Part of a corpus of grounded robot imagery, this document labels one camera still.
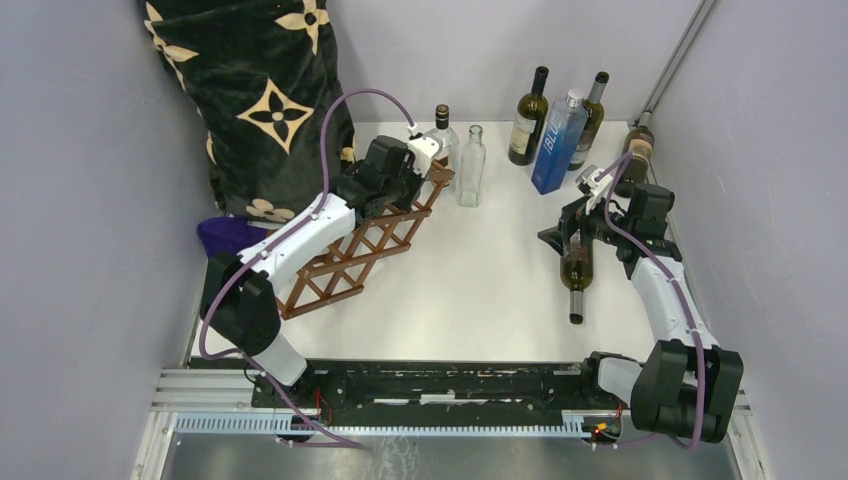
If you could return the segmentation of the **tall clear glass bottle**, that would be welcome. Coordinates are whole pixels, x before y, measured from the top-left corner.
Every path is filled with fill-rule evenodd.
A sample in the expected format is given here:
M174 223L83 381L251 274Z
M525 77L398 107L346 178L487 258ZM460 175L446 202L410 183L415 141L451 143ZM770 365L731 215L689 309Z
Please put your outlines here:
M461 207L475 208L481 203L482 177L486 161L483 144L483 127L478 124L468 129L468 141L461 151L458 203Z

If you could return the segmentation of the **brown wooden wine rack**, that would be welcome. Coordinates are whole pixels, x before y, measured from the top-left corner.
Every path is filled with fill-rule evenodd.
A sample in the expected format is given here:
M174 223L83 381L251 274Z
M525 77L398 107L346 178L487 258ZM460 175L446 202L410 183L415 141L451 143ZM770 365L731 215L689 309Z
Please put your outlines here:
M386 206L380 215L310 259L293 283L277 294L281 317L289 320L360 294L377 262L411 248L414 236L453 177L453 170L433 162L424 200L414 201L407 210Z

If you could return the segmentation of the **blue square vodka bottle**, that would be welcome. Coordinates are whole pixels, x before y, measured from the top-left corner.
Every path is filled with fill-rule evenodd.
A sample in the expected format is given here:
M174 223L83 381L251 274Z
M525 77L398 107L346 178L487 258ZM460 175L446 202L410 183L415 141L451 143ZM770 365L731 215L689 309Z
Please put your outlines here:
M564 181L588 118L584 98L582 90L570 89L551 107L531 177L541 195L558 190Z

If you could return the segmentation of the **green wine bottle black cap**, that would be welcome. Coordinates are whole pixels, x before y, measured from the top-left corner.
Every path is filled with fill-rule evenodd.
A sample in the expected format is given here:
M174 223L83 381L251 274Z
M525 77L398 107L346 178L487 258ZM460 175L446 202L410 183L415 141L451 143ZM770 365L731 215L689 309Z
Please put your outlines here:
M549 75L547 66L538 66L531 89L518 102L510 136L508 158L518 166L530 165L549 110L544 89Z

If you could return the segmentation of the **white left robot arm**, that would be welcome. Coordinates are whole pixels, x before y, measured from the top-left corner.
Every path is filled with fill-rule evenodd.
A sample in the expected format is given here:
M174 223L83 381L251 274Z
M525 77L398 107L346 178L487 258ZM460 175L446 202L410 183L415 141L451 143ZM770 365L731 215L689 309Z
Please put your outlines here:
M379 135L363 159L291 222L237 254L221 251L210 258L203 321L274 377L275 392L288 406L306 405L314 381L304 374L307 360L281 332L277 293L309 260L386 206L410 207L440 148L440 142L428 136L403 141Z

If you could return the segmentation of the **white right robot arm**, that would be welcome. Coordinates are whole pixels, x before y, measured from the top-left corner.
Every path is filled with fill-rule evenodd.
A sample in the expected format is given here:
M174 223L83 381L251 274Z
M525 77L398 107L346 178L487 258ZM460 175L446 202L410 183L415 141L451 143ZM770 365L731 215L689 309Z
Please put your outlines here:
M560 257L559 275L569 291L569 320L585 320L585 292L594 278L593 245L616 249L627 279L645 308L655 346L647 361L595 352L589 374L577 382L580 400L602 408L617 397L642 431L690 442L724 440L744 372L741 356L720 347L708 331L685 281L682 254L666 236L672 191L636 186L623 213L614 200L582 184L581 195L562 208L558 223L538 238Z

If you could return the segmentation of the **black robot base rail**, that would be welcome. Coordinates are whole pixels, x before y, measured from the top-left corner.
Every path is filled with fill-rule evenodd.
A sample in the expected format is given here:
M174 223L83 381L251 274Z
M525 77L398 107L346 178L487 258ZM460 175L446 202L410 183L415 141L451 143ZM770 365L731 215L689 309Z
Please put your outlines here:
M251 404L320 409L332 427L548 427L565 411L627 411L582 362L310 359L283 393L254 382Z

